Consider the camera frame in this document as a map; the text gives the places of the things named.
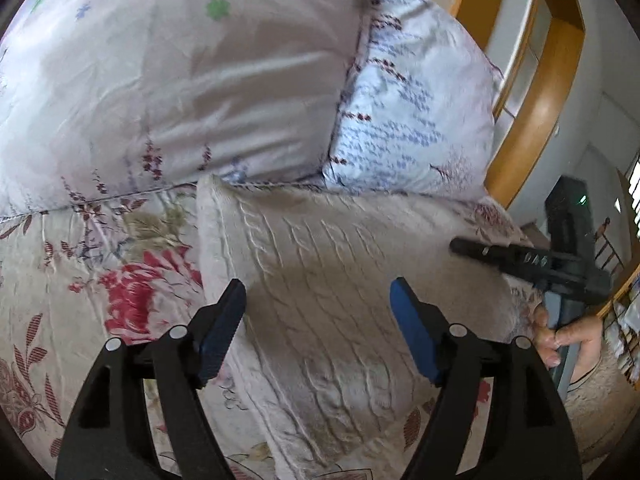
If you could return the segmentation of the person's right hand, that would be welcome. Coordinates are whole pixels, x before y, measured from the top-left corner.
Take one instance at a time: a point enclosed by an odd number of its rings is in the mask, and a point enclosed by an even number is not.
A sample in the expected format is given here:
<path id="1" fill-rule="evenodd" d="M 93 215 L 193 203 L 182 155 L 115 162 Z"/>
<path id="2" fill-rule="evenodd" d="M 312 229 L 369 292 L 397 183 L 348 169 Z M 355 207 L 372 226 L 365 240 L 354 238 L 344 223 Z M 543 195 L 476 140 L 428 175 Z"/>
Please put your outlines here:
<path id="1" fill-rule="evenodd" d="M 534 346 L 544 365 L 555 368 L 561 362 L 560 350 L 577 344 L 578 355 L 570 380 L 571 385 L 577 384 L 595 370 L 600 361 L 602 320 L 594 315 L 586 315 L 558 330 L 552 330 L 548 322 L 548 311 L 540 304 L 533 313 Z"/>

